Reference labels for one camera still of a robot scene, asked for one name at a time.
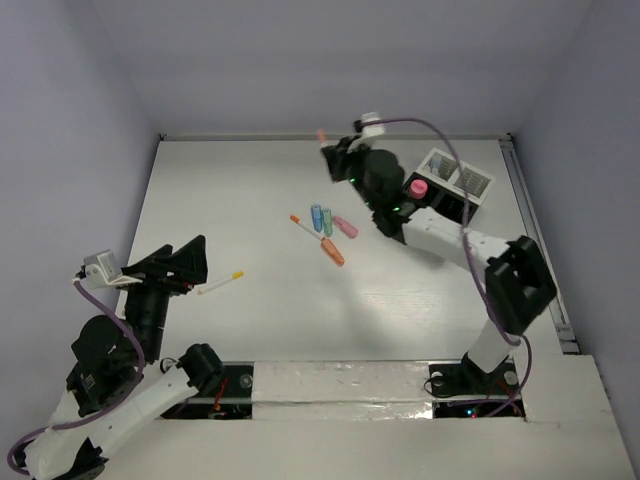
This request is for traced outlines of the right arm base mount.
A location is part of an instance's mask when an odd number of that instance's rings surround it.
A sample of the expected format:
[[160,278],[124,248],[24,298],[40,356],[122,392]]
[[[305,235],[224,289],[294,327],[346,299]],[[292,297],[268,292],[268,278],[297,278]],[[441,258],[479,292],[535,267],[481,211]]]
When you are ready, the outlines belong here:
[[519,378],[509,360],[490,374],[462,363],[430,364],[423,389],[436,419],[525,418]]

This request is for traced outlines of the orange white pen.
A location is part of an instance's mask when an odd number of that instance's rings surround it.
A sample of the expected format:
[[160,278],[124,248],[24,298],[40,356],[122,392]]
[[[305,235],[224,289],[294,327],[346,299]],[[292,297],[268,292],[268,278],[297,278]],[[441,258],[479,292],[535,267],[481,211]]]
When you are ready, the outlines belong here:
[[314,237],[315,239],[317,239],[318,241],[322,241],[324,239],[324,235],[317,232],[314,228],[312,228],[311,226],[308,226],[307,224],[305,224],[304,222],[302,222],[300,220],[300,218],[296,215],[290,215],[290,220],[292,222],[294,222],[297,226],[299,226],[301,229],[303,229],[305,232],[307,232],[308,234],[310,234],[312,237]]

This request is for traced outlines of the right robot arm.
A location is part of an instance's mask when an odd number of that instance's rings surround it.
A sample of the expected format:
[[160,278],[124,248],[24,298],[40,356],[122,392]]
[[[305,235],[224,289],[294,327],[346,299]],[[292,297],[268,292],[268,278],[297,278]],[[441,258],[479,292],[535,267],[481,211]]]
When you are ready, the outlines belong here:
[[469,228],[492,183],[490,176],[433,148],[407,175],[390,151],[361,136],[322,142],[330,178],[348,182],[372,213],[378,230],[403,245],[466,269],[480,289],[489,318],[473,346],[436,394],[482,392],[520,344],[531,323],[557,295],[549,267],[535,240],[491,237]]

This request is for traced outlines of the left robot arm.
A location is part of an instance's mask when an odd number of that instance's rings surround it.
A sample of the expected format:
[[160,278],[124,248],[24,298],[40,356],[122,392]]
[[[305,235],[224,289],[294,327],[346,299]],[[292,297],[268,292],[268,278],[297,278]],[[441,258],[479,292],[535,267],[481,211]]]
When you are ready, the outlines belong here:
[[206,238],[165,244],[121,267],[110,250],[87,256],[72,284],[98,310],[72,343],[76,359],[46,426],[24,435],[7,463],[32,479],[94,479],[137,431],[184,400],[218,393],[225,366],[207,343],[193,344],[146,389],[160,358],[171,298],[206,283]]

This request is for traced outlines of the yellow white pen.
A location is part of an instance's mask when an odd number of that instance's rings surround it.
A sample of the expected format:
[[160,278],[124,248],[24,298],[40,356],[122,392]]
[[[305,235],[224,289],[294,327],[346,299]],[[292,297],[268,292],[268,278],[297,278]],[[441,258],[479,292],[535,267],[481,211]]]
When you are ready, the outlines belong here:
[[240,278],[242,278],[244,276],[244,272],[242,270],[240,271],[236,271],[233,272],[229,275],[226,275],[222,278],[219,278],[217,280],[214,280],[210,283],[205,284],[204,286],[200,287],[197,291],[198,295],[205,295],[207,293],[210,293],[224,285],[227,285],[235,280],[238,280]]

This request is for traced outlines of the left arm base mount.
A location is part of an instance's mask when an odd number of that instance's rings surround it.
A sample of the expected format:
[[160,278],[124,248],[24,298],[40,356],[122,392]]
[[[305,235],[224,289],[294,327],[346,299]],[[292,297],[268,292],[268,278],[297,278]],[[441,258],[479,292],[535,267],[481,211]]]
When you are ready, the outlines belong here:
[[165,420],[250,420],[253,377],[253,363],[227,364],[224,386],[215,394],[198,394],[171,407],[160,417]]

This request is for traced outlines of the pink capped highlighter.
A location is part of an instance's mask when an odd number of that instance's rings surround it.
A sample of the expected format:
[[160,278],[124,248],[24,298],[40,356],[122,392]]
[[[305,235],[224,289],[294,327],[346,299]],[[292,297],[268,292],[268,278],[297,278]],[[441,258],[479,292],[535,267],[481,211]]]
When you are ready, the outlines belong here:
[[408,195],[415,200],[423,199],[428,192],[429,185],[421,179],[414,179],[408,188]]

